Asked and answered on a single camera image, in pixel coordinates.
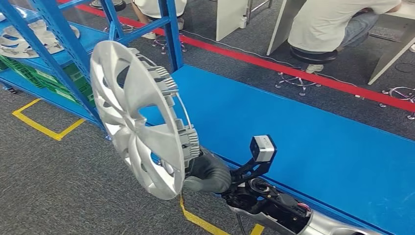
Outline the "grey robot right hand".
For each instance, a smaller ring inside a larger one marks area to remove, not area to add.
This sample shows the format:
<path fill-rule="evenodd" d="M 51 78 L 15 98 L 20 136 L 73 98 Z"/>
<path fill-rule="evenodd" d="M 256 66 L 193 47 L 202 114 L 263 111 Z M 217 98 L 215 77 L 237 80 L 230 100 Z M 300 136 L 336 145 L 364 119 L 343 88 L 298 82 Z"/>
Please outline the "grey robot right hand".
<path fill-rule="evenodd" d="M 218 156 L 203 147 L 186 170 L 183 187 L 188 190 L 223 193 L 231 186 L 230 169 Z"/>

